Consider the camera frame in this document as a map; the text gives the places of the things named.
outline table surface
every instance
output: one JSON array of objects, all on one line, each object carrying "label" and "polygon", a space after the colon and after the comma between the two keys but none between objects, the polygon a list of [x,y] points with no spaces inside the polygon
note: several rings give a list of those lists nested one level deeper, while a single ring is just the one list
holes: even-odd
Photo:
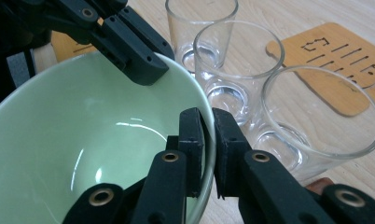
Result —
[{"label": "table surface", "polygon": [[[130,0],[133,7],[166,40],[170,40],[165,0]],[[326,22],[336,22],[360,35],[375,46],[375,0],[299,1],[239,0],[237,20],[251,21],[272,30],[280,39],[296,35]],[[49,46],[35,50],[39,71],[57,63]],[[375,150],[365,157],[348,161],[306,183],[329,177],[357,189],[375,199]],[[243,223],[236,198],[217,199],[213,187],[201,223]]]}]

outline glass rim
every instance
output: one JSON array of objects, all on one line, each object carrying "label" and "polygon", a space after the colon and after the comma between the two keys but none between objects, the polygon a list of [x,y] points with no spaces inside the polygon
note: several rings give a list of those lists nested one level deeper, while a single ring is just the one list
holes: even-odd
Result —
[{"label": "glass rim", "polygon": [[[248,75],[248,76],[242,76],[242,75],[236,75],[236,74],[231,75],[231,74],[228,74],[228,73],[221,72],[221,71],[213,68],[212,66],[210,66],[208,63],[206,63],[202,59],[202,57],[200,56],[200,53],[199,53],[199,50],[198,50],[199,39],[205,31],[207,31],[208,29],[211,29],[212,27],[215,27],[217,25],[221,25],[222,23],[223,24],[234,23],[234,24],[248,25],[248,26],[251,26],[251,27],[258,28],[258,29],[270,34],[274,38],[273,41],[275,41],[277,43],[277,45],[280,49],[280,52],[281,52],[280,57],[278,59],[278,62],[275,64],[275,66],[273,68],[271,68],[269,71],[266,71],[266,72]],[[285,59],[285,48],[284,48],[284,45],[281,42],[281,40],[277,37],[277,35],[275,35],[275,33],[273,33],[271,30],[267,29],[266,27],[263,27],[259,24],[256,24],[256,23],[253,23],[253,22],[250,22],[250,21],[218,21],[218,22],[215,22],[213,24],[210,24],[210,25],[206,26],[201,31],[199,31],[199,33],[194,38],[193,52],[194,52],[195,61],[196,60],[200,61],[201,65],[203,65],[205,67],[206,71],[216,72],[216,74],[219,75],[220,77],[226,77],[226,78],[231,78],[231,79],[235,79],[235,78],[238,78],[238,79],[253,79],[253,78],[268,77],[271,74],[273,74],[275,71],[277,71],[282,66],[282,64],[284,62],[284,59]]]},{"label": "glass rim", "polygon": [[215,23],[215,22],[218,22],[218,21],[224,21],[224,20],[228,20],[228,19],[231,19],[233,17],[235,17],[235,15],[237,14],[237,11],[238,11],[238,8],[239,8],[239,4],[238,4],[238,0],[233,0],[234,3],[235,3],[235,7],[234,9],[230,12],[229,15],[223,17],[223,18],[220,18],[220,19],[217,19],[217,20],[213,20],[213,21],[198,21],[198,20],[190,20],[188,18],[185,18],[185,17],[181,17],[177,14],[175,14],[171,9],[170,9],[170,1],[173,1],[173,0],[166,0],[165,1],[165,8],[167,10],[167,14],[168,15],[171,15],[172,17],[176,18],[177,20],[179,21],[185,21],[185,22],[188,22],[188,23],[193,23],[193,24],[212,24],[212,23]]},{"label": "glass rim", "polygon": [[359,149],[358,151],[353,152],[353,153],[328,153],[328,152],[323,152],[321,150],[318,150],[315,147],[308,147],[308,146],[302,144],[297,139],[290,138],[290,136],[287,135],[283,131],[282,127],[271,117],[271,115],[270,115],[270,109],[266,105],[265,98],[267,96],[267,92],[268,92],[269,86],[271,85],[271,83],[274,82],[274,80],[279,75],[281,75],[283,72],[296,71],[296,70],[299,70],[299,69],[312,69],[312,70],[317,70],[317,71],[323,71],[323,72],[327,72],[329,74],[332,74],[333,76],[336,76],[338,78],[341,78],[341,79],[347,81],[349,84],[353,85],[358,90],[360,90],[360,92],[368,99],[370,105],[372,105],[374,107],[374,110],[375,110],[375,102],[371,98],[371,96],[368,95],[364,89],[362,89],[360,86],[358,86],[356,83],[352,82],[350,79],[346,78],[345,76],[343,76],[343,75],[341,75],[339,73],[330,71],[328,69],[321,68],[321,67],[316,67],[316,66],[312,66],[312,65],[303,65],[303,64],[301,64],[301,65],[294,65],[294,66],[285,67],[285,68],[282,68],[282,69],[276,71],[275,73],[273,73],[265,81],[265,83],[263,85],[263,88],[262,88],[262,91],[261,91],[261,96],[260,96],[260,103],[261,103],[261,105],[264,108],[264,113],[265,113],[266,118],[270,121],[271,127],[274,128],[275,131],[278,134],[280,134],[288,143],[292,143],[294,146],[299,146],[300,148],[304,148],[304,150],[309,151],[309,152],[313,152],[313,153],[315,153],[318,156],[322,156],[322,157],[325,157],[325,158],[330,158],[330,159],[333,159],[333,160],[340,160],[340,161],[342,161],[342,160],[355,159],[355,158],[367,155],[367,154],[369,154],[369,152],[373,151],[375,149],[375,139],[371,142],[370,145],[368,145],[368,146],[366,146],[366,147],[364,147],[362,149]]}]

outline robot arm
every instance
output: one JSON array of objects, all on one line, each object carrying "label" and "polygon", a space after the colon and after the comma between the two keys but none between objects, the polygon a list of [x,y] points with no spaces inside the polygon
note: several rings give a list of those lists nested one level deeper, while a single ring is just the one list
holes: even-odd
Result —
[{"label": "robot arm", "polygon": [[91,43],[140,85],[152,85],[168,70],[154,52],[174,58],[167,41],[126,0],[0,0],[0,10],[33,34],[54,30]]}]

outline glass base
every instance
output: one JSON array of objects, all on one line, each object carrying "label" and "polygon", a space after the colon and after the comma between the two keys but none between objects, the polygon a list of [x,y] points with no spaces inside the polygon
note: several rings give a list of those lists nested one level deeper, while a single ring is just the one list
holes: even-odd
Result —
[{"label": "glass base", "polygon": [[212,107],[230,112],[239,126],[248,121],[248,96],[241,87],[233,83],[218,82],[208,91],[207,98]]},{"label": "glass base", "polygon": [[[278,125],[283,132],[288,133],[294,141],[297,140],[307,147],[310,146],[304,134],[299,133],[293,127],[284,124]],[[301,165],[305,157],[304,153],[302,153],[299,148],[292,146],[290,141],[285,140],[280,134],[272,130],[270,126],[267,126],[262,132],[260,132],[254,149],[270,152],[289,172],[295,170]]]},{"label": "glass base", "polygon": [[190,74],[194,74],[194,51],[193,49],[187,51],[182,56],[182,65],[189,71]]}]

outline green bowl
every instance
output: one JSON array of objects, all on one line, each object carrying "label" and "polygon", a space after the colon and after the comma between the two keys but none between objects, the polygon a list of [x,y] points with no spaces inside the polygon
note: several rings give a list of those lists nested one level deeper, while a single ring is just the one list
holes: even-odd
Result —
[{"label": "green bowl", "polygon": [[200,220],[213,179],[214,117],[194,78],[160,57],[170,70],[149,87],[95,52],[51,67],[0,104],[0,223],[62,223],[93,185],[132,185],[191,107],[210,124],[212,142],[201,196],[187,199],[187,222]]}]

